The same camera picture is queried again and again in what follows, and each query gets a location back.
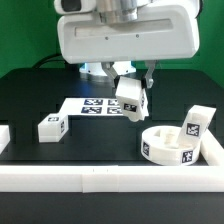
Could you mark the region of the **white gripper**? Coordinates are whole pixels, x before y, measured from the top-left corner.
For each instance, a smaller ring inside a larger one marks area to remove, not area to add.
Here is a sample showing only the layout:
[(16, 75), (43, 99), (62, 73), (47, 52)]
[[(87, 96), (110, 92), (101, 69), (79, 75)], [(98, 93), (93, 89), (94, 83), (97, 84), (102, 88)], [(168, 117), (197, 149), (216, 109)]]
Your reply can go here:
[(113, 62), (146, 61), (142, 88), (150, 89), (156, 60), (191, 58), (198, 51), (199, 14), (198, 3), (96, 3), (88, 13), (59, 14), (59, 46), (70, 64), (101, 62), (113, 87)]

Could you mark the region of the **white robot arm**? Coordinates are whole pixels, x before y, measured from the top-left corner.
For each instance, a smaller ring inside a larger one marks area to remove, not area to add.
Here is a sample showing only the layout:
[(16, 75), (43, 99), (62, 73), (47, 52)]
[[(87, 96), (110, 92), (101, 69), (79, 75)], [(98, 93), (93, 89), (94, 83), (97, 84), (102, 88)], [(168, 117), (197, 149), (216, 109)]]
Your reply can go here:
[(193, 57), (199, 49), (201, 0), (55, 0), (63, 58), (99, 63), (116, 86), (116, 62), (143, 61), (143, 86), (152, 86), (159, 60)]

